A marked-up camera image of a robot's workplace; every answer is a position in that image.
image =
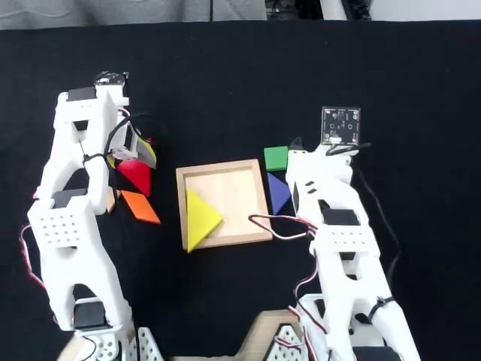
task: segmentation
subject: wooden tray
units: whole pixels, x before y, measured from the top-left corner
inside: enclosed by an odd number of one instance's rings
[[[221,213],[223,221],[197,248],[240,244],[272,239],[272,234],[247,217],[268,213],[257,159],[177,168],[182,245],[187,249],[186,191],[191,189]],[[261,220],[271,227],[269,220]]]

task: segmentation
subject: robotic arm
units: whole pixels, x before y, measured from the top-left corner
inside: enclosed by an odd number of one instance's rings
[[[118,74],[102,76],[93,87],[59,95],[50,158],[28,218],[40,251],[50,307],[60,328],[74,330],[76,336],[88,336],[96,343],[88,359],[110,361],[118,356],[132,359],[127,338],[132,310],[102,245],[95,216],[106,211],[106,145],[114,157],[134,159],[139,139],[124,117],[129,114],[122,108],[129,104],[123,96],[125,81],[118,81],[122,80]],[[125,125],[113,134],[121,122]],[[88,188],[64,190],[73,173],[82,167],[89,175]],[[76,301],[76,284],[88,286],[95,297]],[[160,361],[155,342],[153,346]]]
[[[316,360],[354,361],[356,353],[364,352],[363,361],[375,353],[383,353],[385,360],[417,361],[406,318],[384,275],[368,215],[350,186],[351,160],[362,148],[359,117],[356,108],[324,108],[317,149],[308,153],[299,139],[289,148],[286,181],[296,216],[316,229],[310,253],[322,289],[321,295],[301,298],[296,311],[301,329],[306,330],[304,341]],[[323,302],[322,312],[318,300]]]

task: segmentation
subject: black background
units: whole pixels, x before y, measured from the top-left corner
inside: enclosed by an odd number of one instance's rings
[[[292,285],[312,266],[306,241],[184,253],[175,168],[251,158],[263,167],[263,147],[296,135],[313,150],[323,105],[362,109],[362,139],[373,147],[358,163],[402,243],[394,294],[422,358],[473,355],[481,250],[479,44],[479,22],[0,32],[3,358],[52,360],[68,340],[52,321],[47,296],[27,278],[17,230],[50,153],[57,95],[89,86],[105,69],[130,71],[132,113],[156,116],[139,127],[159,140],[150,202],[162,225],[136,222],[124,209],[126,265],[119,218],[100,223],[136,320],[152,329],[165,355],[235,353],[257,313],[293,303]],[[392,242],[356,178],[354,186],[386,265]]]

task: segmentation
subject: circuit board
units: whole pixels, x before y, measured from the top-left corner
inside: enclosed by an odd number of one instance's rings
[[[361,108],[322,107],[323,145],[358,145]]]

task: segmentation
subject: blue triangle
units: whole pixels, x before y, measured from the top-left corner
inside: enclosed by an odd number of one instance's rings
[[[272,213],[278,214],[280,209],[285,205],[291,192],[287,184],[268,173],[269,193],[271,194]]]

